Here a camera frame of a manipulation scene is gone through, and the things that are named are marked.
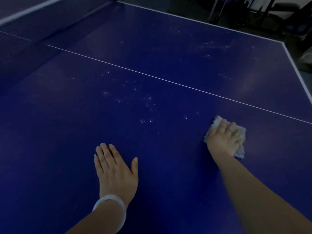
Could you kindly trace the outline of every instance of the white center line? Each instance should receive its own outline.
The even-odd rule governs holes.
[[[62,49],[62,48],[54,47],[54,46],[51,46],[51,45],[49,45],[49,44],[47,44],[47,46],[53,47],[53,48],[56,48],[56,49],[59,49],[59,50],[65,51],[65,52],[70,52],[70,53],[73,53],[73,54],[76,54],[76,55],[79,55],[79,56],[83,56],[83,57],[86,57],[86,58],[90,58],[90,59],[93,59],[93,60],[96,60],[96,61],[100,61],[100,62],[109,64],[109,65],[113,65],[113,66],[116,66],[116,67],[119,67],[119,68],[122,68],[122,69],[131,70],[131,69],[128,69],[128,68],[125,68],[125,67],[122,67],[122,66],[118,66],[118,65],[115,65],[115,64],[106,62],[106,61],[101,61],[101,60],[99,60],[99,59],[95,59],[95,58],[92,58],[92,57],[88,57],[88,56],[85,56],[85,55],[81,55],[81,54],[78,54],[78,53],[75,53],[75,52],[71,52],[71,51],[68,51],[68,50],[65,50],[65,49]],[[283,116],[283,117],[288,117],[288,118],[291,118],[291,119],[294,119],[294,120],[297,120],[297,121],[301,121],[301,122],[305,122],[305,123],[308,123],[308,124],[311,124],[311,125],[312,125],[311,122],[303,121],[303,120],[300,120],[300,119],[297,119],[297,118],[294,118],[294,117],[290,117],[290,116],[283,115],[283,114],[280,114],[280,113],[277,113],[277,112],[273,112],[273,111],[270,111],[270,110],[266,110],[266,109],[263,109],[263,108],[259,108],[259,107],[256,107],[256,106],[253,106],[253,105],[250,105],[250,104],[242,103],[242,102],[239,102],[239,101],[230,99],[230,98],[225,98],[225,97],[222,97],[222,96],[220,96],[220,95],[208,93],[208,92],[206,92],[206,91],[198,90],[198,89],[195,89],[195,88],[192,88],[192,87],[189,87],[189,86],[185,86],[185,85],[182,85],[182,84],[178,84],[178,83],[175,83],[175,82],[166,80],[166,79],[158,78],[158,77],[156,77],[156,76],[152,76],[152,75],[149,75],[149,74],[145,74],[145,73],[142,73],[142,72],[139,72],[139,71],[136,71],[136,70],[131,70],[131,71],[136,72],[136,73],[139,73],[139,74],[147,75],[147,76],[150,76],[150,77],[153,77],[153,78],[156,78],[156,79],[161,79],[161,80],[166,81],[166,82],[169,82],[169,83],[177,84],[177,85],[179,85],[179,86],[183,86],[183,87],[186,87],[186,88],[189,88],[189,89],[197,90],[197,91],[199,91],[199,92],[203,92],[203,93],[206,93],[206,94],[210,94],[210,95],[213,95],[213,96],[216,96],[216,97],[219,97],[219,98],[224,98],[224,99],[227,99],[227,100],[236,102],[236,103],[244,104],[244,105],[247,105],[247,106],[250,106],[250,107],[253,107],[253,108],[257,108],[257,109],[260,109],[260,110],[263,110],[263,111],[271,112],[271,113],[274,113],[274,114],[277,114],[277,115],[280,115],[280,116]]]

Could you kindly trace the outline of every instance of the ping pong table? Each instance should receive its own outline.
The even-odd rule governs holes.
[[[203,142],[216,115],[312,221],[312,98],[284,43],[114,2],[38,49],[56,55],[0,95],[1,233],[62,234],[90,213],[101,142],[138,157],[120,233],[243,233]]]

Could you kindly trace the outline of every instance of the bracelet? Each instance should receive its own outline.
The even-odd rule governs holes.
[[[123,227],[124,222],[126,221],[126,216],[127,216],[126,205],[124,204],[124,202],[122,201],[122,199],[121,199],[120,197],[118,197],[117,195],[106,195],[106,196],[103,196],[102,198],[100,198],[100,199],[96,202],[96,204],[94,205],[92,211],[94,211],[94,210],[95,210],[102,202],[104,202],[105,200],[115,200],[115,201],[117,201],[117,202],[121,205],[121,207],[122,207],[122,209],[123,209],[123,211],[124,211],[124,217],[123,217],[122,222],[121,222],[121,224],[119,225],[118,230],[117,230],[117,232],[119,232],[120,229]]]

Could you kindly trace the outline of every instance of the hand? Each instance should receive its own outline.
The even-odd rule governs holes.
[[[220,156],[233,156],[238,147],[244,142],[244,139],[238,139],[241,131],[235,131],[235,122],[232,122],[227,129],[226,126],[227,121],[223,119],[219,128],[212,127],[210,129],[207,147],[215,161]]]
[[[114,145],[107,148],[101,143],[96,147],[96,153],[94,163],[99,177],[99,197],[116,195],[127,208],[138,188],[138,158],[132,160],[130,171]]]

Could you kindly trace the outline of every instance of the white edge line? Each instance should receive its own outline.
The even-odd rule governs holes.
[[[242,103],[242,102],[239,102],[239,101],[230,99],[230,98],[225,98],[225,97],[222,97],[222,96],[219,96],[219,95],[216,95],[216,94],[208,93],[208,92],[206,92],[206,91],[198,90],[198,89],[195,89],[195,88],[192,88],[192,87],[189,87],[189,86],[185,86],[185,85],[182,85],[182,84],[178,84],[178,83],[175,83],[175,82],[166,80],[166,79],[158,78],[158,77],[156,77],[156,76],[152,76],[152,75],[149,75],[149,74],[145,74],[145,73],[142,73],[142,72],[139,72],[139,71],[136,71],[136,70],[131,70],[131,69],[128,69],[128,68],[125,68],[125,67],[122,67],[122,66],[118,66],[118,65],[115,65],[115,64],[106,62],[106,61],[101,61],[101,60],[99,60],[99,59],[95,59],[95,58],[92,58],[92,57],[88,57],[88,56],[85,56],[85,55],[81,55],[81,54],[78,54],[78,53],[75,53],[75,52],[71,52],[71,51],[68,51],[68,50],[65,50],[65,49],[62,49],[62,48],[54,47],[54,46],[49,45],[49,44],[47,44],[47,46],[53,47],[53,48],[56,48],[56,49],[59,49],[59,50],[65,51],[65,52],[70,52],[70,53],[73,53],[73,54],[76,54],[76,55],[79,55],[79,56],[83,56],[83,57],[86,57],[86,58],[89,58],[89,59],[93,59],[93,60],[96,60],[96,61],[100,61],[100,62],[109,64],[109,65],[113,65],[113,66],[116,66],[116,67],[119,67],[119,68],[122,68],[122,69],[130,70],[130,71],[133,71],[133,72],[136,72],[136,73],[139,73],[139,74],[147,75],[147,76],[150,76],[150,77],[152,77],[152,78],[161,79],[161,80],[166,81],[166,82],[169,82],[169,83],[177,84],[177,85],[180,85],[180,86],[183,86],[183,87],[192,89],[192,90],[197,90],[197,91],[199,91],[199,92],[203,92],[203,93],[206,93],[206,94],[210,94],[210,95],[213,95],[213,96],[216,96],[216,97],[219,97],[219,98],[224,98],[224,99],[227,99],[227,100],[236,102],[236,103],[244,104],[244,105],[247,105],[247,106],[250,106],[250,107],[253,107],[253,108],[257,108],[257,109],[260,109],[260,110],[263,110],[263,111],[271,112],[271,113],[274,113],[274,114],[277,114],[277,115],[280,115],[280,116],[288,117],[288,118],[291,118],[291,119],[294,119],[294,120],[297,120],[297,121],[301,121],[301,122],[305,122],[305,123],[308,123],[308,124],[311,124],[311,125],[312,125],[311,122],[303,121],[303,120],[300,120],[300,119],[297,119],[297,118],[294,118],[294,117],[290,117],[290,116],[286,116],[286,115],[283,115],[283,114],[280,114],[280,113],[277,113],[277,112],[272,112],[272,111],[270,111],[270,110],[266,110],[266,109],[259,108],[259,107],[256,107],[256,106],[253,106],[253,105],[250,105],[250,104]]]
[[[298,76],[298,78],[299,78],[299,80],[300,80],[300,82],[302,84],[303,89],[305,90],[305,92],[306,92],[306,94],[307,94],[307,96],[308,96],[308,98],[310,100],[310,103],[312,104],[312,96],[310,94],[310,91],[308,90],[307,86],[305,85],[305,82],[303,81],[302,76],[301,76],[300,72],[298,71],[298,69],[297,69],[297,67],[296,67],[296,65],[294,63],[294,60],[292,59],[292,57],[291,57],[291,55],[290,55],[290,53],[289,53],[285,43],[282,42],[282,45],[283,45],[283,48],[284,48],[284,50],[286,52],[286,55],[287,55],[289,61],[291,62],[292,66],[294,68],[294,71],[296,72],[296,74],[297,74],[297,76]]]
[[[13,15],[10,15],[8,17],[5,17],[5,18],[0,20],[0,26],[5,24],[5,23],[8,23],[8,22],[10,22],[12,20],[15,20],[15,19],[17,19],[17,18],[19,18],[19,17],[21,17],[23,15],[27,15],[27,14],[33,12],[33,11],[37,11],[38,9],[41,9],[43,7],[46,7],[46,6],[51,5],[53,3],[56,3],[58,1],[61,1],[61,0],[48,0],[48,1],[45,1],[45,2],[40,3],[38,5],[35,5],[33,7],[30,7],[28,9],[26,9],[26,10],[23,10],[23,11],[20,11],[18,13],[15,13]]]
[[[250,34],[250,33],[245,33],[245,32],[238,31],[238,30],[228,29],[228,28],[225,28],[225,27],[222,27],[222,26],[213,25],[213,24],[206,23],[206,22],[202,22],[202,21],[199,21],[199,20],[189,19],[189,18],[186,18],[186,17],[183,17],[183,16],[174,15],[174,14],[167,13],[167,12],[157,11],[157,10],[153,10],[153,9],[146,8],[146,7],[142,7],[142,6],[137,6],[137,5],[130,4],[130,3],[126,3],[126,2],[122,2],[122,1],[117,1],[117,2],[123,3],[123,4],[127,4],[127,5],[130,5],[130,6],[135,6],[135,7],[143,8],[143,9],[150,10],[150,11],[156,11],[156,12],[163,13],[163,14],[166,14],[166,15],[172,15],[172,16],[179,17],[179,18],[182,18],[182,19],[188,19],[188,20],[191,20],[191,21],[195,21],[195,22],[198,22],[198,23],[202,23],[202,24],[206,24],[206,25],[218,27],[218,28],[221,28],[221,29],[226,29],[226,30],[229,30],[229,31],[234,31],[234,32],[242,33],[242,34],[251,35],[251,36],[254,36],[254,37],[261,38],[261,39],[267,39],[267,40],[270,40],[270,41],[273,41],[273,42],[282,43],[282,41],[279,41],[279,40],[269,39],[269,38],[266,38],[266,37],[262,37],[262,36],[258,36],[258,35],[254,35],[254,34]]]

